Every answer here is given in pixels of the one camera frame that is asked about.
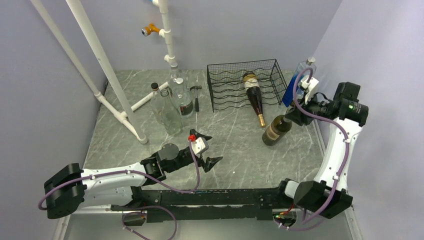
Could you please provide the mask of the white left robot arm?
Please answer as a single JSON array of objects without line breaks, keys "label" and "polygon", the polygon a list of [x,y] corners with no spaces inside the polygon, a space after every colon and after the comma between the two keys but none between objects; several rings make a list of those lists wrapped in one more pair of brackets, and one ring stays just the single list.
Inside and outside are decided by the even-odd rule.
[{"label": "white left robot arm", "polygon": [[[37,207],[45,211],[49,219],[59,219],[78,209],[101,205],[137,210],[144,203],[144,196],[140,193],[143,186],[159,184],[177,193],[193,193],[200,185],[200,169],[207,173],[222,160],[221,156],[203,158],[210,139],[211,136],[191,129],[186,148],[179,149],[177,145],[167,143],[151,156],[130,165],[87,169],[80,168],[78,163],[70,163],[44,183],[44,196]],[[163,182],[167,173],[190,164],[194,164],[196,171],[193,189],[177,189]]]}]

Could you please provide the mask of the dark green wine bottle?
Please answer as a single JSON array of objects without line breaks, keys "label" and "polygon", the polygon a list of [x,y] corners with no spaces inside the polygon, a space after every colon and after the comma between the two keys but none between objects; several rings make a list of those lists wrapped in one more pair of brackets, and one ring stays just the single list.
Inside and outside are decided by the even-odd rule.
[{"label": "dark green wine bottle", "polygon": [[283,136],[285,136],[293,126],[293,122],[285,115],[278,115],[262,134],[262,141],[267,146],[274,146]]}]

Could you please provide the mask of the brown bottle gold foil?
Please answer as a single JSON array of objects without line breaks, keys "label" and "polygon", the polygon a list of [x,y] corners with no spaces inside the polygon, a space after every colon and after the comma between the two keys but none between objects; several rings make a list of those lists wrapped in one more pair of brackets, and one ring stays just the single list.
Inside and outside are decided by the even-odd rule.
[{"label": "brown bottle gold foil", "polygon": [[267,124],[263,115],[263,99],[257,75],[254,72],[246,72],[242,76],[242,82],[247,98],[257,115],[259,124],[264,128]]}]

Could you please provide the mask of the clear glass bottle silver cap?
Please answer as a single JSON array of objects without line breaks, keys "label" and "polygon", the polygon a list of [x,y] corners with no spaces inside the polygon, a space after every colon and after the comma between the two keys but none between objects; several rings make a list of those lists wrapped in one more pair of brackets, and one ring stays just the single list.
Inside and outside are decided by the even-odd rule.
[{"label": "clear glass bottle silver cap", "polygon": [[190,118],[194,112],[194,104],[190,89],[182,77],[174,79],[172,85],[172,99],[179,110],[182,119]]}]

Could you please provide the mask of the clear bottle red black label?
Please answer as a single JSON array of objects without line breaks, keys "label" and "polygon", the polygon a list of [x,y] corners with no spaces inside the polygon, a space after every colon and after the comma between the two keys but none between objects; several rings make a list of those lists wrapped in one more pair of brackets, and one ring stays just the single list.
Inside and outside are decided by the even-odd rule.
[{"label": "clear bottle red black label", "polygon": [[159,88],[159,85],[156,82],[153,82],[150,86],[152,89],[152,98],[150,99],[152,112],[154,113],[156,121],[159,124],[163,125],[164,124],[162,119],[163,103],[161,99],[161,90]]}]

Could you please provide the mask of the blue square glass bottle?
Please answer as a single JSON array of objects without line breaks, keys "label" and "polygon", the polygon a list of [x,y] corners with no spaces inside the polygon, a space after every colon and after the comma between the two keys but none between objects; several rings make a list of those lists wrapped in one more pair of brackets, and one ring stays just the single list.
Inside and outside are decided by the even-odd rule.
[{"label": "blue square glass bottle", "polygon": [[313,56],[310,56],[307,58],[307,60],[300,62],[295,71],[294,74],[287,86],[287,89],[282,97],[282,103],[286,106],[289,107],[294,99],[294,95],[293,95],[293,88],[295,86],[295,80],[297,78],[297,76],[299,75],[299,73],[304,70],[305,68],[312,68],[313,71],[316,71],[317,66],[315,65],[315,61],[316,59]]}]

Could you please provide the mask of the clear bottle black gold label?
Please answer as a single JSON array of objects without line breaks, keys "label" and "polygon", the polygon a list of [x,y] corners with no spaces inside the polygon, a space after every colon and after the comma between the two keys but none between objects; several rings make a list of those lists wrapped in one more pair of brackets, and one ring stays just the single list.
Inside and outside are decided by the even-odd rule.
[{"label": "clear bottle black gold label", "polygon": [[171,136],[179,135],[183,130],[182,119],[179,111],[172,103],[168,89],[160,91],[161,118],[166,132]]}]

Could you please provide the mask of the clear round glass bottle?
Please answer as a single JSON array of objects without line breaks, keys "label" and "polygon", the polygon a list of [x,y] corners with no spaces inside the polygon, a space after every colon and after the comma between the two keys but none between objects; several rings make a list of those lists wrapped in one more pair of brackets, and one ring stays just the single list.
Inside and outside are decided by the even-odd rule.
[{"label": "clear round glass bottle", "polygon": [[180,77],[180,70],[177,62],[170,64],[170,74],[168,77],[169,94],[172,96],[174,90],[177,88],[177,79]]}]

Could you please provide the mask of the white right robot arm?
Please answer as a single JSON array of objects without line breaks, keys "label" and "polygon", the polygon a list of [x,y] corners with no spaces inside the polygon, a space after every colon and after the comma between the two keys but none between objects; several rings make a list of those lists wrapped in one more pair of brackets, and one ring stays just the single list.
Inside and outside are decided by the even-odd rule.
[{"label": "white right robot arm", "polygon": [[296,182],[285,179],[275,194],[276,203],[287,208],[292,203],[314,215],[331,219],[349,208],[353,197],[347,193],[347,177],[356,141],[366,124],[369,108],[359,103],[360,85],[351,82],[338,84],[332,100],[318,101],[314,95],[300,107],[291,109],[288,118],[299,126],[313,119],[329,119],[330,132],[323,162],[313,180]]}]

